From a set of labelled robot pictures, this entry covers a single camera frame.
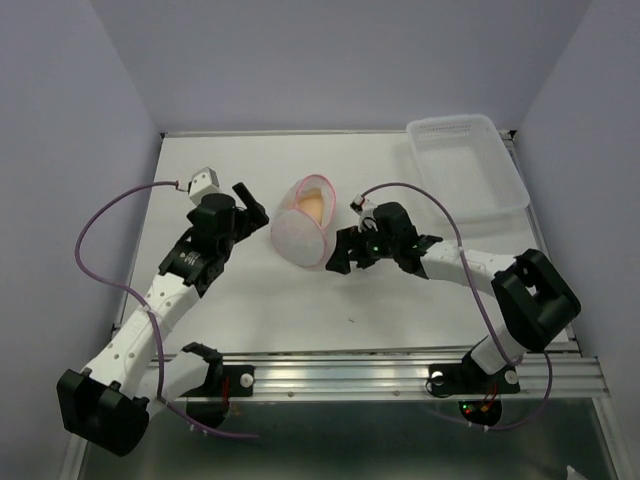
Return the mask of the white mesh laundry bag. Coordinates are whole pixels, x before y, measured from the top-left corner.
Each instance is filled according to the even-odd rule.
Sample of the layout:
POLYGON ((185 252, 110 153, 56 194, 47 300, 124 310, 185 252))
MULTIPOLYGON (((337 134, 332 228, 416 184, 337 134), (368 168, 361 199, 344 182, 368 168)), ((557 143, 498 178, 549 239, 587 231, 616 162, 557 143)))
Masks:
POLYGON ((319 266, 328 254, 328 230, 335 206, 336 192, 325 176, 312 174, 300 179, 287 191, 273 215, 270 238, 275 251, 299 267, 319 266), (322 225, 297 209, 297 199, 313 190, 320 190, 325 200, 322 225))

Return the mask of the beige bra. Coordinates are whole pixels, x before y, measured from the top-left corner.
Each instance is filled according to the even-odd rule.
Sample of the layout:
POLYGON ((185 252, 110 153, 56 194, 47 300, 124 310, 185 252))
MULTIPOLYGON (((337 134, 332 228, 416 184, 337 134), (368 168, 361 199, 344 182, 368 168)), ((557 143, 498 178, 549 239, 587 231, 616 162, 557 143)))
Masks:
POLYGON ((325 200, 320 190, 313 190, 297 199, 297 209, 312 218, 318 225, 324 223, 325 200))

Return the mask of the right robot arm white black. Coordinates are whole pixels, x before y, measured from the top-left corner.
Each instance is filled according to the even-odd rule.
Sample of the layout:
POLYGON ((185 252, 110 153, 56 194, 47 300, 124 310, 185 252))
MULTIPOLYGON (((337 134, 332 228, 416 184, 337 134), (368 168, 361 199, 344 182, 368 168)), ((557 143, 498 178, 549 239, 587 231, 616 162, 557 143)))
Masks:
POLYGON ((456 363, 432 364, 426 388, 434 396, 480 394, 491 387, 516 393, 515 362, 542 353, 580 313, 581 303, 548 257, 528 249, 520 255, 465 250, 438 236, 419 233, 397 202, 356 205, 357 225, 336 234, 325 267, 347 275, 391 259, 405 273, 467 286, 474 297, 492 296, 503 323, 456 363))

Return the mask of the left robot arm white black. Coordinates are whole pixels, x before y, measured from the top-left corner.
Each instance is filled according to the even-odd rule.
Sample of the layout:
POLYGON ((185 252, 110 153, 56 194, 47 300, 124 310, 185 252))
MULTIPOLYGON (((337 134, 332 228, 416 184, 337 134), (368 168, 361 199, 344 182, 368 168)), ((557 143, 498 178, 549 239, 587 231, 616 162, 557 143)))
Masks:
POLYGON ((223 273, 233 247, 269 222, 243 183, 225 194, 214 182, 191 182, 188 193, 195 204, 187 215, 190 226, 160 263, 147 293, 123 288, 138 307, 96 357, 79 372, 66 370, 56 385, 64 428, 119 457, 135 449, 163 409, 195 431, 220 436, 176 406, 186 393, 217 397, 222 410, 232 394, 252 393, 243 381, 251 368, 226 368, 223 355, 201 343, 165 358, 166 338, 223 273))

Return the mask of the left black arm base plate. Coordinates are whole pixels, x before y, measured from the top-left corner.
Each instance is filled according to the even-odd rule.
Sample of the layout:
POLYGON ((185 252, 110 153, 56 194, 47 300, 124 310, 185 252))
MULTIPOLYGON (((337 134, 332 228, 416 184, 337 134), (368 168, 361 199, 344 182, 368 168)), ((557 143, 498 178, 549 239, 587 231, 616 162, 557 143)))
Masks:
POLYGON ((218 350, 192 342, 167 364, 163 391, 167 399, 251 397, 255 370, 251 364, 228 363, 218 350))

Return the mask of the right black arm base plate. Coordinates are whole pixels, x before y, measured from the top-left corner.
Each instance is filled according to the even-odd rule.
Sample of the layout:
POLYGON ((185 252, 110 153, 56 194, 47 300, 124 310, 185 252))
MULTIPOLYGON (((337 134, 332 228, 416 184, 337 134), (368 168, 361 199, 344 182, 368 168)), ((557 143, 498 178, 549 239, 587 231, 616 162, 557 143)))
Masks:
POLYGON ((433 396, 517 394, 521 391, 513 368, 487 374, 473 362, 436 363, 428 366, 426 389, 433 396))

